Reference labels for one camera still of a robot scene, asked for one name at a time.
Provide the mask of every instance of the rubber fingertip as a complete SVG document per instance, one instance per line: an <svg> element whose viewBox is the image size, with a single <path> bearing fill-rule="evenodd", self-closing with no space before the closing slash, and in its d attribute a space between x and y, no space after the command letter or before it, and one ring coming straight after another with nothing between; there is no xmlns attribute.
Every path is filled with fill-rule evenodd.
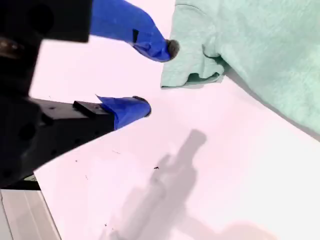
<svg viewBox="0 0 320 240"><path fill-rule="evenodd" d="M166 40L168 52L170 54L170 60L174 59L180 50L180 45L177 40Z"/></svg>

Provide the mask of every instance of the blue tape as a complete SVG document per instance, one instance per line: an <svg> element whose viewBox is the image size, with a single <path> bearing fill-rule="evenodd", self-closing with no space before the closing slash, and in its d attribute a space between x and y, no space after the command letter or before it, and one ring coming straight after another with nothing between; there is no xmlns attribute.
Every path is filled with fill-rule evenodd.
<svg viewBox="0 0 320 240"><path fill-rule="evenodd" d="M114 114L114 130L144 118L151 112L149 103L134 97L97 97L102 102L101 107Z"/></svg>
<svg viewBox="0 0 320 240"><path fill-rule="evenodd" d="M134 30L138 31L136 42ZM90 33L129 43L151 60L170 60L167 42L152 18L125 0L93 0Z"/></svg>

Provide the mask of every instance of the black metal bracket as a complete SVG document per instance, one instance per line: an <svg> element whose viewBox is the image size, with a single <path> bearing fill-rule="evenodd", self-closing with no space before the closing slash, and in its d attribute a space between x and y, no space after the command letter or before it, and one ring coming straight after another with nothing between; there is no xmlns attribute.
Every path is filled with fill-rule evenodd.
<svg viewBox="0 0 320 240"><path fill-rule="evenodd" d="M97 103L0 95L0 110L0 188L114 130L114 115Z"/></svg>

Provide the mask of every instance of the mint green cloth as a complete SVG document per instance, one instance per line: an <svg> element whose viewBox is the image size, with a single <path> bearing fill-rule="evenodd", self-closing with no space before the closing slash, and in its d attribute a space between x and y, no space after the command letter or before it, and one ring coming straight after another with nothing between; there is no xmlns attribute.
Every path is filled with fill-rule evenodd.
<svg viewBox="0 0 320 240"><path fill-rule="evenodd" d="M216 82L227 63L263 101L320 134L320 0L177 0L170 38L180 52L164 65L162 87Z"/></svg>

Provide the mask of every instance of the white table surface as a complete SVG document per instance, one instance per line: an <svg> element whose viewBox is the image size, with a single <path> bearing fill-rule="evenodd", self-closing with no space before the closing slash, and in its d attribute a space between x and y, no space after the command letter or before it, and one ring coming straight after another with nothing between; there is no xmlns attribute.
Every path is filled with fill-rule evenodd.
<svg viewBox="0 0 320 240"><path fill-rule="evenodd" d="M132 2L169 37L174 0ZM162 68L113 40L43 44L33 97L152 106L36 171L62 240L320 239L320 142L228 77L161 90Z"/></svg>

